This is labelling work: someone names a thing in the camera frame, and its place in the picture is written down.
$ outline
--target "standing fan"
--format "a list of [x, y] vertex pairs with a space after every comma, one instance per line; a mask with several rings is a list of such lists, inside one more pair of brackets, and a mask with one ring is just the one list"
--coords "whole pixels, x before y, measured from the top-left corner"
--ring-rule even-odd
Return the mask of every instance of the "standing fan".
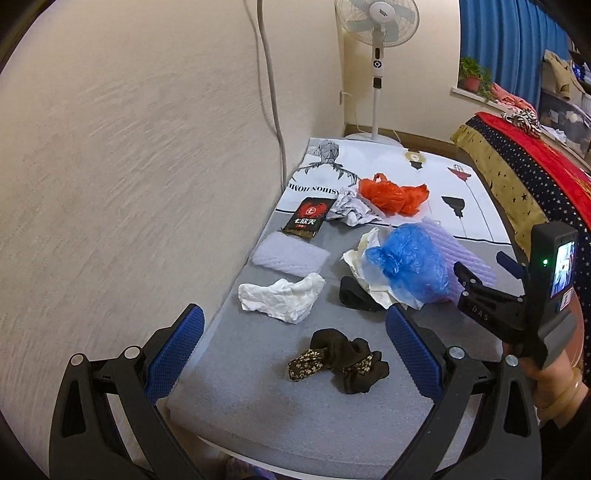
[[418, 8], [414, 0], [335, 0], [337, 16], [343, 28], [372, 48], [374, 68], [374, 114], [370, 134], [347, 138], [395, 144], [378, 135], [378, 104], [384, 74], [384, 47], [396, 47], [411, 39], [418, 28]]

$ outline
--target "red flower pot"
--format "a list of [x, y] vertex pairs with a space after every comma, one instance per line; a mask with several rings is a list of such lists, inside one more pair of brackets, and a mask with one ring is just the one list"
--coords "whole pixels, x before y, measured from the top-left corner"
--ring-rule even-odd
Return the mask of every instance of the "red flower pot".
[[478, 93], [480, 88], [480, 79], [476, 77], [468, 77], [464, 79], [464, 88], [472, 93]]

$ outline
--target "bracelet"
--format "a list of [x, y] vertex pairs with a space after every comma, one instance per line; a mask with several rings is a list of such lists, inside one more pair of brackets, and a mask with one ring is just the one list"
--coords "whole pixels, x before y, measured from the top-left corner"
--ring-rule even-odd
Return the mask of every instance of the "bracelet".
[[573, 368], [573, 379], [569, 385], [569, 387], [559, 396], [552, 405], [546, 408], [539, 408], [538, 409], [538, 418], [540, 419], [540, 423], [542, 426], [549, 420], [560, 415], [572, 402], [574, 396], [579, 391], [581, 384], [583, 383], [583, 374], [581, 373], [581, 369], [574, 367]]

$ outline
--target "camera screen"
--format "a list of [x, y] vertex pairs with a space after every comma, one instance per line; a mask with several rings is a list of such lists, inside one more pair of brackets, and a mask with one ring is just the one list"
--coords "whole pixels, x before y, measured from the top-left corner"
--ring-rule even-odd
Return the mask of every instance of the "camera screen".
[[554, 283], [552, 284], [551, 297], [565, 288], [571, 281], [574, 264], [574, 242], [561, 245], [556, 255], [556, 269], [554, 270]]

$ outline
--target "fan blade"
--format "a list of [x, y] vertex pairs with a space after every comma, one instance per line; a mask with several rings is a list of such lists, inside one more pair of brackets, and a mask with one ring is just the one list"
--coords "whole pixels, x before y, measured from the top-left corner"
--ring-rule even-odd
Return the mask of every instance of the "fan blade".
[[365, 0], [349, 0], [349, 2], [355, 8], [359, 8], [363, 12], [369, 12], [369, 3], [367, 3]]
[[384, 37], [384, 43], [397, 41], [400, 37], [400, 29], [396, 22], [390, 22], [386, 27], [386, 36]]
[[350, 20], [347, 22], [349, 27], [354, 32], [365, 32], [374, 29], [374, 21], [371, 18], [365, 18], [363, 20]]
[[394, 5], [394, 10], [396, 11], [397, 15], [400, 15], [402, 18], [406, 18], [410, 23], [414, 23], [417, 15], [414, 10], [407, 8], [403, 5]]

